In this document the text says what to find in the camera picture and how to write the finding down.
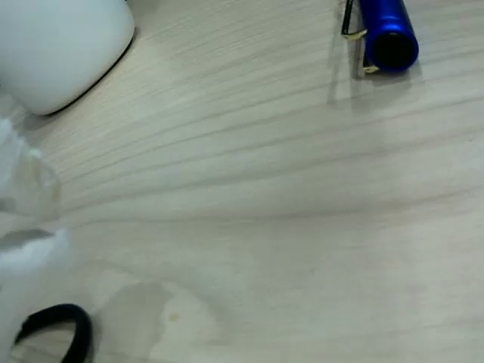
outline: black rubber band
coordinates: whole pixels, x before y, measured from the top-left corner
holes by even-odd
[[[69,321],[76,324],[76,329],[62,363],[84,363],[92,345],[92,323],[89,315],[77,305],[56,305],[32,314],[23,323],[15,344],[39,330]]]

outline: plastic bag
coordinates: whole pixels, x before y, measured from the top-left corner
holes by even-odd
[[[48,283],[50,273],[66,267],[66,232],[34,229],[57,218],[60,189],[40,152],[19,138],[9,121],[0,120],[0,218],[17,215],[29,221],[21,231],[7,223],[11,227],[0,235],[0,363],[8,361],[36,291]]]

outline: pen cap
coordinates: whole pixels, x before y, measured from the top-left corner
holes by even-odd
[[[360,0],[360,9],[370,62],[390,72],[408,69],[417,60],[418,43],[403,1]]]

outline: table surface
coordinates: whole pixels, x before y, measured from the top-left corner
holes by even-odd
[[[83,98],[10,109],[82,257],[39,308],[100,363],[482,361],[484,2],[406,3],[420,62],[361,78],[338,0],[133,0]]]

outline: white mug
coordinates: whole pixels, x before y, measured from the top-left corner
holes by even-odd
[[[134,29],[124,0],[0,0],[0,87],[55,112],[109,70]]]

